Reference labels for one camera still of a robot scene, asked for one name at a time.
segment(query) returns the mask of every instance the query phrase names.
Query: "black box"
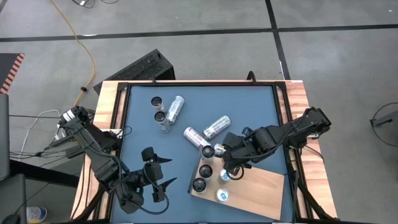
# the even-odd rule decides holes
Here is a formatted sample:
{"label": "black box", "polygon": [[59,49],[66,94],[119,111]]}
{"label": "black box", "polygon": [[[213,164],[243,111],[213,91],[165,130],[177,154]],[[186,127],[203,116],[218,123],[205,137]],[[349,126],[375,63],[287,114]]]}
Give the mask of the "black box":
{"label": "black box", "polygon": [[[106,80],[175,80],[173,65],[157,50],[136,60]],[[94,86],[100,94],[102,82]]]}

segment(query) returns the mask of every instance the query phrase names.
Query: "yellow cable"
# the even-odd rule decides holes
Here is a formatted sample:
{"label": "yellow cable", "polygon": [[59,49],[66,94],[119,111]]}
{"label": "yellow cable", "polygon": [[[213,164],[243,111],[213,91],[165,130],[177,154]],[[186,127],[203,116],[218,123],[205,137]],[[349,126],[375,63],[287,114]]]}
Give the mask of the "yellow cable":
{"label": "yellow cable", "polygon": [[[63,17],[63,19],[65,20],[65,22],[67,22],[69,28],[72,30],[73,35],[75,36],[76,41],[87,51],[88,55],[90,56],[91,64],[92,64],[92,66],[93,66],[93,73],[91,74],[90,79],[87,81],[87,83],[86,83],[86,85],[85,85],[85,88],[87,88],[87,86],[93,81],[93,78],[94,78],[94,76],[95,76],[95,64],[94,64],[93,56],[90,54],[90,51],[87,49],[87,47],[84,46],[84,44],[82,44],[82,43],[79,41],[79,39],[78,39],[77,36],[76,36],[75,31],[73,30],[72,26],[70,25],[68,19],[63,15],[63,13],[62,13],[61,10],[57,7],[57,5],[55,5],[54,1],[53,1],[53,0],[50,0],[50,2],[51,2],[51,4],[57,9],[57,11],[61,14],[61,16]],[[80,94],[79,94],[79,96],[77,97],[76,102],[75,102],[75,104],[74,104],[73,106],[77,106],[77,104],[79,104],[79,101],[81,100],[81,97],[83,96],[83,93],[84,93],[84,91],[81,90],[81,91],[80,91]]]}

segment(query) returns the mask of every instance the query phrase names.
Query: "white cable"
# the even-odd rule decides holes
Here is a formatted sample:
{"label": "white cable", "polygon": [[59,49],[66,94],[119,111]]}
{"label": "white cable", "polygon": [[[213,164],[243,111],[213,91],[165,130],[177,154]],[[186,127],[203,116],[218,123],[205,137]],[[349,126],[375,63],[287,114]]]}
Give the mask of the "white cable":
{"label": "white cable", "polygon": [[25,136],[25,139],[24,139],[24,143],[23,143],[22,149],[21,149],[21,154],[19,155],[19,162],[21,161],[21,155],[22,155],[22,153],[24,152],[25,144],[26,144],[27,137],[28,137],[28,135],[29,135],[30,130],[33,128],[33,126],[35,126],[36,122],[39,120],[39,118],[40,118],[40,116],[41,116],[42,114],[44,114],[44,113],[49,113],[49,112],[57,112],[57,113],[58,113],[58,116],[61,117],[61,114],[60,114],[60,112],[59,112],[58,110],[43,111],[43,112],[41,112],[41,113],[37,116],[35,122],[33,122],[32,126],[31,126],[31,127],[27,130],[27,132],[26,132],[26,136]]}

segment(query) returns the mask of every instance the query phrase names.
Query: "can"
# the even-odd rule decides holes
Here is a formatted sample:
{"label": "can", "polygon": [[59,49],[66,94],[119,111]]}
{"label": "can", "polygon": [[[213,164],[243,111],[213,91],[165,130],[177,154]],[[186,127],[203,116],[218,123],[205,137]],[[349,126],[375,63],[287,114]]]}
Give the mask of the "can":
{"label": "can", "polygon": [[204,194],[207,190],[206,181],[202,178],[196,178],[192,183],[192,188],[194,191],[198,192],[198,194]]}
{"label": "can", "polygon": [[225,147],[222,144],[215,144],[214,150],[215,150],[216,156],[223,156],[224,152],[226,151]]}
{"label": "can", "polygon": [[185,99],[182,96],[176,96],[167,111],[167,119],[170,124],[174,124],[180,113],[182,106],[184,105]]}
{"label": "can", "polygon": [[155,112],[164,112],[164,105],[163,105],[163,100],[155,96],[150,100],[151,105],[155,108]]}
{"label": "can", "polygon": [[218,133],[222,132],[222,130],[226,129],[229,125],[231,125],[231,120],[228,116],[224,115],[216,120],[213,124],[203,130],[203,135],[207,140],[210,140]]}
{"label": "can", "polygon": [[41,223],[47,216],[47,209],[40,207],[26,207],[26,220],[28,223]]}
{"label": "can", "polygon": [[204,161],[213,161],[215,155],[215,150],[212,146],[205,146],[201,150],[201,159]]}
{"label": "can", "polygon": [[167,133],[170,131],[171,127],[169,121],[166,118],[166,114],[162,111],[159,111],[155,114],[155,121],[160,126],[160,130],[163,133]]}
{"label": "can", "polygon": [[223,203],[228,201],[229,192],[226,189],[218,189],[216,192],[216,200]]}
{"label": "can", "polygon": [[226,184],[229,180],[230,178],[228,177],[226,170],[222,169],[218,174],[218,182],[220,184]]}
{"label": "can", "polygon": [[211,175],[213,175],[213,169],[211,168],[211,166],[205,164],[202,165],[199,168],[199,175],[205,180],[205,181],[209,181]]}
{"label": "can", "polygon": [[187,127],[183,132],[183,135],[199,150],[203,149],[205,146],[210,146],[211,144],[206,141],[199,133],[197,133],[193,128]]}

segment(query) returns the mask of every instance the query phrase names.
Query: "blue table surface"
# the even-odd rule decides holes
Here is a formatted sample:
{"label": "blue table surface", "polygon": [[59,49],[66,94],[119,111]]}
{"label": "blue table surface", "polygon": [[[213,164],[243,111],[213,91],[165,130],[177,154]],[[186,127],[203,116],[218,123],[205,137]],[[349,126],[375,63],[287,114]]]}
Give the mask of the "blue table surface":
{"label": "blue table surface", "polygon": [[[154,109],[150,100],[159,96],[165,108],[169,108],[176,95],[185,98],[185,104],[169,133],[160,132],[154,120]],[[161,215],[149,215],[141,210],[126,214],[121,210],[115,197],[111,222],[115,223],[186,223],[186,222],[272,222],[263,217],[237,208],[191,196],[187,193],[192,172],[198,161],[198,149],[183,136],[187,127],[201,133],[223,115],[231,119],[231,126],[213,138],[214,146],[222,143],[227,132],[240,135],[246,126],[256,129],[261,126],[278,125],[274,95],[270,86],[134,86],[131,89],[126,126],[132,133],[124,137],[121,159],[130,170],[141,169],[144,165],[141,151],[149,146],[160,157],[173,159],[162,164],[164,178],[159,184],[177,177],[166,191],[170,199],[169,209]],[[254,167],[286,174],[284,152],[280,148],[273,156]],[[152,201],[152,187],[144,187],[143,207],[151,211],[161,211],[165,202]],[[280,221],[292,219],[292,197],[289,180],[285,176]]]}

